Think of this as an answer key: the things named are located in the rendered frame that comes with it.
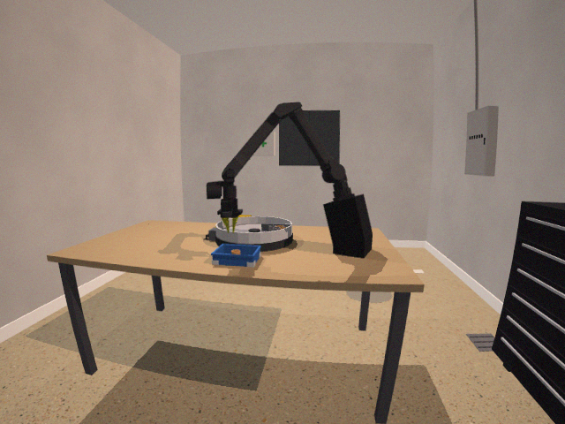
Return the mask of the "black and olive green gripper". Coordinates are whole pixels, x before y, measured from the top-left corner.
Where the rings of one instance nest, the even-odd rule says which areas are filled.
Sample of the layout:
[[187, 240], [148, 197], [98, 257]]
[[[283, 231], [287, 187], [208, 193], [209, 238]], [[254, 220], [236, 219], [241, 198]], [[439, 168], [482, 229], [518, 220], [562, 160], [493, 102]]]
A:
[[[224, 222], [224, 224], [225, 224], [225, 226], [226, 226], [226, 229], [227, 229], [227, 232], [228, 232], [228, 233], [229, 233], [229, 231], [230, 231], [230, 227], [228, 227], [228, 225], [229, 225], [229, 217], [232, 217], [232, 230], [233, 230], [233, 233], [234, 233], [238, 216], [242, 215], [242, 213], [243, 213], [243, 209], [238, 209], [237, 212], [232, 212], [232, 215], [231, 215], [231, 216], [223, 216], [220, 209], [217, 211], [217, 215], [221, 215], [221, 218], [222, 218], [222, 220], [223, 220], [223, 222]], [[227, 222], [227, 220], [228, 220], [228, 222]]]

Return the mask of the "blue crate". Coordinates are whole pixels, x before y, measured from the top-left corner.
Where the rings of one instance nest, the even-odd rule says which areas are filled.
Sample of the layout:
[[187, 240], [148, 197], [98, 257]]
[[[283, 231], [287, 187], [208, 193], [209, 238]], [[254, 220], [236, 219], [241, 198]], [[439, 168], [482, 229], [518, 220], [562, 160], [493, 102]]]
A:
[[[240, 250], [241, 254], [231, 254], [232, 250]], [[228, 265], [252, 267], [261, 257], [261, 246], [221, 244], [212, 253], [212, 265]], [[245, 255], [246, 254], [246, 255]]]

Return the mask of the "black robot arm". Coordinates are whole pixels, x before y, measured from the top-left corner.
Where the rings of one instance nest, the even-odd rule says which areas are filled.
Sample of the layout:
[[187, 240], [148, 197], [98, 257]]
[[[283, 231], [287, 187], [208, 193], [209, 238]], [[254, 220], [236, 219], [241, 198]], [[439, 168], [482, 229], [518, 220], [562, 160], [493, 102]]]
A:
[[341, 201], [355, 197], [354, 193], [351, 194], [350, 187], [348, 188], [347, 186], [348, 183], [344, 167], [330, 156], [307, 120], [301, 107], [302, 104], [300, 102], [284, 102], [278, 104], [275, 110], [267, 117], [253, 136], [225, 167], [222, 172], [222, 179], [224, 181], [207, 183], [207, 199], [221, 199], [223, 186], [223, 198], [228, 198], [227, 200], [221, 199], [221, 212], [223, 216], [231, 216], [232, 212], [237, 212], [237, 199], [231, 200], [237, 197], [237, 187], [233, 184], [236, 175], [241, 171], [245, 163], [249, 161], [268, 135], [276, 128], [281, 120], [286, 117], [290, 117], [294, 122], [315, 155], [319, 162], [320, 169], [322, 170], [323, 180], [327, 183], [334, 184], [333, 187], [335, 191], [333, 194], [335, 198], [333, 200]]

